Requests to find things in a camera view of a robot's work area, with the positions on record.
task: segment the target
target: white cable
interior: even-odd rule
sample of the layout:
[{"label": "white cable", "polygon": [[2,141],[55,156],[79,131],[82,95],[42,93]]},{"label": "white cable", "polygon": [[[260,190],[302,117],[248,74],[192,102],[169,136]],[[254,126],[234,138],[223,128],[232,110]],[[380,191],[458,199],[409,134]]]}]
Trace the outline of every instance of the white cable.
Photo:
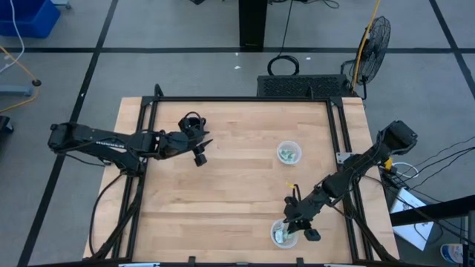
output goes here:
[{"label": "white cable", "polygon": [[405,166],[407,166],[407,167],[409,167],[409,168],[412,168],[412,169],[416,172],[416,175],[414,175],[414,176],[405,174],[406,171],[405,171],[404,173],[397,172],[397,174],[398,174],[399,176],[406,177],[406,178],[417,178],[417,177],[419,176],[419,171],[417,170],[417,168],[414,167],[414,166],[412,166],[412,165],[409,164],[409,163],[406,163],[406,162],[394,162],[394,163],[393,163],[393,166],[396,166],[396,165],[405,165]]},{"label": "white cable", "polygon": [[22,52],[16,57],[15,60],[13,60],[13,62],[11,62],[10,64],[6,64],[6,65],[0,70],[0,73],[2,73],[4,70],[8,69],[9,67],[13,66],[13,65],[15,64],[15,62],[17,62],[17,61],[23,56],[23,52],[24,52],[23,39],[22,39],[22,36],[20,36],[20,32],[18,31],[18,28],[17,28],[17,26],[16,26],[15,7],[13,6],[13,0],[10,0],[10,5],[12,6],[12,21],[13,21],[13,26],[15,27],[16,35],[18,36],[18,38],[20,39],[20,42],[22,43]]}]

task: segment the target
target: electric fan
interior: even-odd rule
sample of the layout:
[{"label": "electric fan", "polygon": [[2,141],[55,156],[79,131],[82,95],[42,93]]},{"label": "electric fan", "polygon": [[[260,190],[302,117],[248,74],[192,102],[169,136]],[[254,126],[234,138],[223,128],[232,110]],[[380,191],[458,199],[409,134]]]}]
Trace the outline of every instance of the electric fan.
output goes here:
[{"label": "electric fan", "polygon": [[[363,49],[361,51],[359,64],[358,54],[356,54],[355,59],[345,61],[341,65],[340,74],[343,74],[344,67],[351,64],[350,76],[353,78],[353,82],[350,83],[350,90],[353,92],[353,87],[356,84],[363,85],[364,97],[362,97],[362,99],[366,99],[367,96],[366,84],[373,80],[374,76],[378,73],[379,67],[381,67],[381,63],[387,51],[390,34],[391,25],[385,17],[380,16],[374,19],[370,31],[368,32],[369,37],[364,39],[363,35],[363,39],[360,42],[360,48],[363,46]],[[358,73],[354,71],[357,64]]]}]

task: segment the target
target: metal bracket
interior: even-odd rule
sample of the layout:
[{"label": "metal bracket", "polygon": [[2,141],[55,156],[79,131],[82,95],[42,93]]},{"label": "metal bracket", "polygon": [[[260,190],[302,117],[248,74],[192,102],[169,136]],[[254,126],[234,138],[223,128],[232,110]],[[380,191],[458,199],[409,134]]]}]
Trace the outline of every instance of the metal bracket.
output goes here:
[{"label": "metal bracket", "polygon": [[188,267],[195,267],[196,266],[196,257],[190,256],[188,257]]},{"label": "metal bracket", "polygon": [[330,101],[339,108],[343,107],[343,99],[341,99],[341,96],[331,96]]},{"label": "metal bracket", "polygon": [[303,258],[297,258],[297,267],[304,267],[304,259]]},{"label": "metal bracket", "polygon": [[343,164],[345,160],[347,160],[349,157],[357,155],[357,153],[350,153],[350,152],[337,152],[336,153],[336,161],[338,164]]},{"label": "metal bracket", "polygon": [[140,107],[145,107],[146,105],[150,105],[152,102],[158,102],[160,100],[160,97],[162,96],[163,96],[162,88],[158,84],[155,84],[154,95],[143,96],[142,102],[140,103]]}]

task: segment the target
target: black cable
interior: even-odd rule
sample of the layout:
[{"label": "black cable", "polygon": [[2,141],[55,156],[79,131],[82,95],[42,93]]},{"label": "black cable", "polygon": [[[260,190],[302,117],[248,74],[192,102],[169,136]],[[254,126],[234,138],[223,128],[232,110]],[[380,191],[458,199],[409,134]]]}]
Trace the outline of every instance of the black cable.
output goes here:
[{"label": "black cable", "polygon": [[116,242],[116,240],[120,237],[121,233],[123,232],[124,228],[127,226],[128,221],[132,218],[134,214],[136,214],[137,210],[140,207],[140,203],[142,202],[142,195],[143,195],[143,185],[141,185],[140,180],[139,184],[137,185],[137,192],[135,194],[134,200],[132,200],[129,208],[125,212],[124,217],[117,223],[116,228],[112,231],[109,238],[101,245],[101,248],[95,253],[93,256],[89,257],[89,259],[105,259],[107,257],[108,252],[111,250],[112,246]]},{"label": "black cable", "polygon": [[[457,142],[457,143],[455,143],[455,144],[452,144],[452,145],[449,146],[449,147],[446,147],[446,148],[440,150],[439,152],[437,152],[437,154],[435,154],[435,155],[433,155],[433,156],[429,156],[429,157],[428,157],[427,159],[425,159],[424,161],[422,161],[422,162],[420,162],[420,163],[414,165],[414,167],[420,166],[420,165],[426,163],[427,161],[429,161],[430,159],[433,159],[434,157],[437,157],[437,156],[440,155],[442,152],[444,152],[444,151],[446,151],[446,150],[449,150],[449,149],[453,148],[453,147],[456,146],[456,145],[460,145],[460,144],[464,144],[464,143],[466,143],[466,142],[469,142],[469,141],[472,140],[472,139],[475,139],[475,136],[472,136],[471,138],[469,138],[469,139],[467,139],[467,140],[465,140],[465,141]],[[458,154],[458,153],[462,153],[462,152],[465,152],[465,151],[466,151],[466,150],[457,151],[455,154],[452,154],[452,155],[450,155],[450,156],[448,156],[448,157],[454,156],[454,155],[456,155],[456,154]],[[399,178],[402,177],[403,174],[406,174],[406,173],[407,173],[408,171],[410,171],[410,170],[411,170],[411,168],[408,169],[407,171],[405,171],[404,173],[402,173],[401,175],[399,175]],[[412,177],[409,177],[408,179],[404,180],[404,182],[408,181],[409,179],[412,179],[414,176],[415,176],[415,175],[413,175]]]},{"label": "black cable", "polygon": [[438,171],[436,171],[435,173],[429,175],[427,178],[425,178],[425,179],[424,179],[422,182],[420,182],[418,185],[415,185],[415,186],[413,186],[412,188],[409,188],[409,191],[410,191],[410,190],[413,190],[413,189],[416,188],[416,187],[419,187],[419,186],[423,185],[423,184],[424,184],[427,180],[429,180],[431,177],[433,177],[434,175],[440,173],[440,172],[443,171],[445,168],[448,168],[450,165],[452,165],[452,163],[454,163],[456,160],[458,160],[458,158],[460,158],[461,156],[465,155],[466,153],[468,153],[468,152],[470,152],[470,151],[472,151],[472,150],[473,150],[473,149],[470,149],[469,151],[466,151],[466,152],[460,154],[460,155],[457,156],[455,159],[452,159],[452,161],[449,162],[446,166],[440,168],[440,170],[438,170]]},{"label": "black cable", "polygon": [[354,215],[353,215],[353,216],[348,216],[348,215],[346,215],[343,211],[341,211],[339,208],[336,208],[335,206],[332,206],[332,208],[333,208],[334,210],[336,210],[341,216],[343,216],[343,217],[345,217],[345,218],[347,218],[347,219],[349,219],[349,220],[353,220],[353,219],[354,219]]},{"label": "black cable", "polygon": [[329,8],[331,8],[331,9],[340,8],[340,4],[335,0],[313,0],[313,1],[303,1],[303,3],[304,4],[312,4],[312,3],[315,3],[315,2],[318,2],[318,1],[323,1],[323,3],[325,3],[325,5],[328,6]]},{"label": "black cable", "polygon": [[[463,153],[463,152],[466,152],[466,151],[471,151],[471,150],[473,150],[473,149],[475,149],[475,147],[466,148],[466,149],[463,149],[463,150],[461,150],[461,151],[457,151],[457,152],[455,152],[455,153],[452,153],[452,154],[450,154],[450,155],[448,155],[448,156],[446,156],[446,157],[444,157],[444,158],[442,158],[442,159],[439,159],[439,160],[437,160],[436,162],[432,162],[431,164],[426,165],[425,167],[423,167],[423,168],[418,172],[418,174],[420,174],[421,172],[423,172],[425,169],[429,168],[429,167],[432,166],[432,165],[435,165],[435,164],[437,164],[437,163],[439,163],[439,162],[442,162],[442,161],[444,161],[444,160],[446,160],[446,159],[449,159],[449,158],[451,158],[452,156],[455,156],[455,155],[457,155],[457,154],[460,154],[460,153]],[[407,178],[407,179],[404,179],[403,181],[404,181],[404,182],[407,182],[408,180],[414,178],[415,175],[417,175],[417,174],[414,174],[413,176],[411,176],[411,177],[409,177],[409,178]]]},{"label": "black cable", "polygon": [[96,209],[97,209],[97,204],[99,204],[99,201],[102,197],[102,195],[114,184],[116,183],[120,177],[122,177],[123,174],[119,174],[116,178],[112,180],[108,185],[102,189],[102,191],[99,193],[99,196],[96,199],[96,202],[94,203],[94,207],[92,208],[92,215],[91,215],[91,221],[89,223],[89,250],[91,251],[91,255],[94,255],[96,252],[94,252],[94,247],[92,246],[92,230],[94,226],[94,217],[96,216]]},{"label": "black cable", "polygon": [[105,167],[104,164],[98,164],[98,163],[87,162],[87,161],[82,160],[82,159],[80,159],[80,158],[77,158],[77,157],[75,157],[75,156],[71,156],[70,154],[64,154],[64,155],[65,155],[65,156],[69,156],[71,159],[75,159],[75,160],[77,160],[77,161],[79,161],[79,162],[82,162],[82,163],[84,163],[84,164],[87,164],[87,165],[98,166],[98,167]]},{"label": "black cable", "polygon": [[419,164],[416,164],[416,165],[414,165],[414,166],[417,167],[417,166],[419,166],[419,165],[422,165],[422,164],[426,163],[427,161],[429,161],[429,159],[433,159],[433,158],[437,157],[437,156],[440,155],[442,152],[447,151],[447,150],[453,148],[453,147],[456,146],[456,145],[465,144],[466,142],[470,142],[472,139],[475,139],[475,136],[472,136],[471,138],[469,138],[469,139],[467,139],[467,140],[465,140],[465,141],[456,142],[455,144],[453,144],[453,145],[451,145],[451,146],[449,146],[449,147],[447,147],[447,148],[442,149],[441,151],[437,152],[437,154],[428,157],[428,158],[427,158],[426,160],[424,160],[423,162],[420,162]]},{"label": "black cable", "polygon": [[295,70],[294,70],[294,73],[292,73],[292,75],[298,75],[300,73],[300,63],[298,62],[298,60],[294,56],[285,55],[285,56],[276,56],[275,58],[271,59],[269,63],[267,63],[267,73],[270,76],[274,76],[274,73],[272,72],[272,64],[274,64],[274,62],[278,61],[279,59],[285,59],[294,64]]},{"label": "black cable", "polygon": [[109,140],[109,139],[115,139],[115,137],[105,137],[105,138],[93,140],[93,141],[86,142],[86,143],[81,144],[81,145],[77,145],[77,146],[72,147],[72,148],[65,148],[65,149],[62,149],[62,150],[58,150],[58,151],[56,151],[56,153],[57,154],[63,154],[63,153],[69,152],[69,151],[75,151],[78,148],[84,148],[88,145],[95,144],[96,142],[105,141],[105,140]]},{"label": "black cable", "polygon": [[[270,3],[284,3],[285,1],[287,0],[269,0]],[[326,6],[328,6],[329,8],[332,8],[332,9],[338,9],[340,8],[340,4],[335,1],[335,0],[310,0],[310,1],[304,1],[304,0],[296,0],[296,1],[300,1],[304,4],[312,4],[312,3],[315,3],[317,1],[323,1],[323,3],[325,3]]]},{"label": "black cable", "polygon": [[428,239],[425,238],[425,237],[421,234],[421,232],[419,232],[419,230],[417,230],[416,225],[417,225],[416,223],[413,224],[414,230],[416,230],[416,233],[426,242],[426,245],[433,245],[433,244],[437,243],[437,242],[442,238],[442,236],[444,235],[444,228],[441,227],[441,225],[436,224],[436,225],[439,226],[439,228],[440,228],[440,234],[439,234],[438,237],[436,237],[436,239],[434,239],[434,240],[432,240],[432,241],[429,242]]},{"label": "black cable", "polygon": [[[374,178],[374,177],[369,177],[368,175],[364,175],[366,178],[370,178],[370,179],[373,179],[375,180],[376,182],[379,182],[381,184],[381,186],[383,186],[383,188],[386,188],[385,185],[378,179]],[[460,231],[466,231],[464,229],[461,229],[460,227],[454,225],[453,223],[450,223],[448,222],[447,220],[436,220],[434,218],[431,218],[429,217],[428,215],[426,215],[425,213],[421,212],[417,207],[414,207],[413,205],[407,203],[407,201],[401,199],[396,193],[392,192],[391,190],[386,190],[386,192],[390,192],[393,196],[396,197],[397,200],[403,202],[404,204],[410,206],[417,214],[421,215],[422,217],[424,217],[426,220],[429,220],[429,221],[432,221],[434,223],[436,223],[437,225],[439,225],[441,228],[445,229],[446,231],[450,232],[451,234],[455,235],[456,237],[460,237],[460,239],[464,240],[465,242],[467,242],[468,244],[470,245],[475,245],[475,243],[471,242],[469,239],[465,238],[465,237],[462,237],[460,236],[460,234],[457,234],[455,231],[452,231],[451,229],[449,229],[448,227],[446,227],[445,225],[441,224],[440,222],[443,221],[443,222],[446,222],[447,224],[453,226],[455,229],[457,230],[460,230]]]},{"label": "black cable", "polygon": [[267,73],[270,76],[274,76],[274,73],[272,72],[272,64],[274,64],[274,62],[278,61],[279,59],[285,59],[294,64],[295,70],[292,75],[298,75],[298,73],[300,73],[300,63],[298,63],[298,60],[294,56],[281,56],[282,52],[284,51],[285,39],[287,37],[287,29],[289,28],[290,14],[292,13],[293,3],[294,3],[294,0],[290,0],[289,13],[287,14],[287,23],[285,25],[284,39],[282,40],[281,51],[275,58],[271,59],[269,63],[267,63]]},{"label": "black cable", "polygon": [[423,195],[423,196],[426,196],[426,197],[430,198],[430,199],[433,200],[433,201],[436,201],[436,202],[443,202],[443,201],[441,201],[441,200],[438,200],[438,199],[436,199],[436,198],[433,198],[433,197],[429,196],[429,195],[426,194],[426,193],[422,193],[421,191],[417,191],[417,190],[414,189],[414,188],[412,188],[411,191],[415,191],[415,192],[417,192],[417,193],[419,193],[419,194],[421,194],[421,195]]}]

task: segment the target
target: wooden table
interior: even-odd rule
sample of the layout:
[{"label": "wooden table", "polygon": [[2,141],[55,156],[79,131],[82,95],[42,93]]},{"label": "wooden table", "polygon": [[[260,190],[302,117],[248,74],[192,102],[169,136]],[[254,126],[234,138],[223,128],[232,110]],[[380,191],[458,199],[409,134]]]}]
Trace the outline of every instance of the wooden table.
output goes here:
[{"label": "wooden table", "polygon": [[[122,99],[115,131],[135,132],[139,109],[140,98]],[[364,152],[372,141],[361,100],[344,99],[344,109],[353,151]],[[270,238],[271,225],[284,217],[284,197],[292,193],[286,182],[298,183],[306,196],[336,170],[324,103],[160,102],[155,130],[178,131],[177,122],[189,111],[207,119],[206,130],[214,139],[206,147],[208,163],[197,168],[191,153],[149,161],[134,261],[186,262],[196,256],[202,263],[294,263],[296,257],[305,263],[351,263],[345,220],[326,206],[312,223],[322,236],[320,242],[309,242],[300,232],[297,245],[284,250]],[[338,140],[344,148],[336,112]],[[302,147],[295,166],[283,165],[276,156],[278,144],[285,140]],[[117,174],[115,167],[106,168],[101,189]],[[368,175],[378,177],[376,168]],[[96,249],[117,224],[124,184],[125,178],[99,203]],[[399,257],[381,186],[363,179],[360,189],[367,224]],[[364,257],[355,227],[359,255]],[[122,254],[127,238],[125,231]]]}]

